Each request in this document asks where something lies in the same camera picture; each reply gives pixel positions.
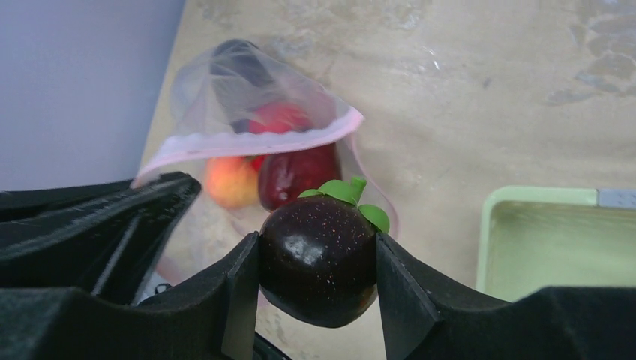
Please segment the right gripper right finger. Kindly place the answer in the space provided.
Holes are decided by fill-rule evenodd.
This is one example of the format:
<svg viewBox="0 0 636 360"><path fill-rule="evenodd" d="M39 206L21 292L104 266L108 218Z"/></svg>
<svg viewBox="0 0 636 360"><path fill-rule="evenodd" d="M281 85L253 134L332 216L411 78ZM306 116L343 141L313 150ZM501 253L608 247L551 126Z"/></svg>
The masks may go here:
<svg viewBox="0 0 636 360"><path fill-rule="evenodd" d="M633 359L635 290L549 286L508 302L376 238L388 359Z"/></svg>

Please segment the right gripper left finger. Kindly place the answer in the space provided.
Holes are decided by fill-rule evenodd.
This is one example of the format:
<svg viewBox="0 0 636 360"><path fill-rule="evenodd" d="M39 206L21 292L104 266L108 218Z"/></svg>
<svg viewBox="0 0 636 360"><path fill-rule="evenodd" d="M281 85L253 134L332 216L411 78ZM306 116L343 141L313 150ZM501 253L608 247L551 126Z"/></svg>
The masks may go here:
<svg viewBox="0 0 636 360"><path fill-rule="evenodd" d="M258 235L136 306L76 288L1 291L3 359L251 359Z"/></svg>

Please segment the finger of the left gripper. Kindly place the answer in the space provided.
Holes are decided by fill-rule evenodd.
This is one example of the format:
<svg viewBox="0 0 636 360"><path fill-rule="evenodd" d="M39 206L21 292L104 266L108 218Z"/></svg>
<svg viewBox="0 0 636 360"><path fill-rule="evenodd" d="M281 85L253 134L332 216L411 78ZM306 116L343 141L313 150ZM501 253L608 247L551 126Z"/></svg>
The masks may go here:
<svg viewBox="0 0 636 360"><path fill-rule="evenodd" d="M183 172L1 194L1 286L78 287L137 302L176 224L200 193Z"/></svg>

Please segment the dark purple plum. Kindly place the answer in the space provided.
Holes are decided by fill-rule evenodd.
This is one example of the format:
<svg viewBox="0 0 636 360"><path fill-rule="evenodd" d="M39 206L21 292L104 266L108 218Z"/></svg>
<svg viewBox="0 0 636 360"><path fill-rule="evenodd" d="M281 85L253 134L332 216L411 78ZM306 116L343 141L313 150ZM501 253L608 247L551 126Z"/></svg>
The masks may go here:
<svg viewBox="0 0 636 360"><path fill-rule="evenodd" d="M331 180L273 211L259 231L265 298L314 326L339 328L377 297L377 235L390 220L360 202L368 182Z"/></svg>

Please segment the green plastic basket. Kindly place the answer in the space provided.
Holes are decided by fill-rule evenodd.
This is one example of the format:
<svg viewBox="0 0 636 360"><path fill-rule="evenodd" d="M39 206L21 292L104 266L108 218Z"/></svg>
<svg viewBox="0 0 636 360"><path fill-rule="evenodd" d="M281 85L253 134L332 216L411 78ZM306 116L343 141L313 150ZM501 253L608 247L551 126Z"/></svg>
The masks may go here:
<svg viewBox="0 0 636 360"><path fill-rule="evenodd" d="M548 286L635 286L635 190L508 186L484 201L476 289L514 301Z"/></svg>

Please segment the peach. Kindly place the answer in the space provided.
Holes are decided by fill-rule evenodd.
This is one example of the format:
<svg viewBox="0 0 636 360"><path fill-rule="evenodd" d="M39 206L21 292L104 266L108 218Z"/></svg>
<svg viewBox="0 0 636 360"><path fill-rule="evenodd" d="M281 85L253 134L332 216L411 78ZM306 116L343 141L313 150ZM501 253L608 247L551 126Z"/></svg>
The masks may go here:
<svg viewBox="0 0 636 360"><path fill-rule="evenodd" d="M241 209L259 201L258 172L246 157L207 160L203 188L212 200L225 209Z"/></svg>

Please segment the dark red apple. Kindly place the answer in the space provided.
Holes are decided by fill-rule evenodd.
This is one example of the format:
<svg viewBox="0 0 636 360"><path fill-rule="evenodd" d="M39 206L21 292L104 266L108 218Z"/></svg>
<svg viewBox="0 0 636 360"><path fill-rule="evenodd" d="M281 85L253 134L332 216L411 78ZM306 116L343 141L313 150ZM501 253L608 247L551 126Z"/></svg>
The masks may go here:
<svg viewBox="0 0 636 360"><path fill-rule="evenodd" d="M270 154L265 157L259 171L259 201L264 209L272 212L306 190L341 179L341 161L334 143Z"/></svg>

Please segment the clear pink zip bag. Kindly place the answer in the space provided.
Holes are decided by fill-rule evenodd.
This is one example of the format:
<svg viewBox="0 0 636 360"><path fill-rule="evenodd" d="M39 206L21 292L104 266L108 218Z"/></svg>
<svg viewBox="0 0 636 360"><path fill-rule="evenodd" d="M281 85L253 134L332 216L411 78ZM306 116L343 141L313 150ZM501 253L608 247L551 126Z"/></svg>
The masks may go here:
<svg viewBox="0 0 636 360"><path fill-rule="evenodd" d="M333 145L345 180L365 178L356 144L363 115L294 67L248 40L227 40L181 67L169 92L171 132L151 132L133 181L181 171L207 185L215 158L267 155ZM178 284L226 255L269 215L260 201L221 205L202 191L172 232L151 289Z"/></svg>

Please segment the red tomato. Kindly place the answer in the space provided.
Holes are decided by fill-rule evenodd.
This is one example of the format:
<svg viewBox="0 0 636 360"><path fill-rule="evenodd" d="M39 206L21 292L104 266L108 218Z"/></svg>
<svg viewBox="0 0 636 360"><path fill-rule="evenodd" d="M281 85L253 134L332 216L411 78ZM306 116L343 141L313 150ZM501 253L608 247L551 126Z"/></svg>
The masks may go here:
<svg viewBox="0 0 636 360"><path fill-rule="evenodd" d="M289 101L268 103L254 111L247 129L252 134L285 134L303 132L313 127L309 115L299 105Z"/></svg>

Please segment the purple eggplant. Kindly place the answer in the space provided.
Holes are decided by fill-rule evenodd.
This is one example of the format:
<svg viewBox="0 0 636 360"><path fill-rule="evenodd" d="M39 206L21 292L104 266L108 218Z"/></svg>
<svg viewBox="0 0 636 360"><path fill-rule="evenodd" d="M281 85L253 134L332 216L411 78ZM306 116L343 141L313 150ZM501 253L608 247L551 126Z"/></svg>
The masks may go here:
<svg viewBox="0 0 636 360"><path fill-rule="evenodd" d="M249 131L250 114L268 103L274 79L258 59L259 48L242 39L227 40L212 52L211 84L236 134Z"/></svg>

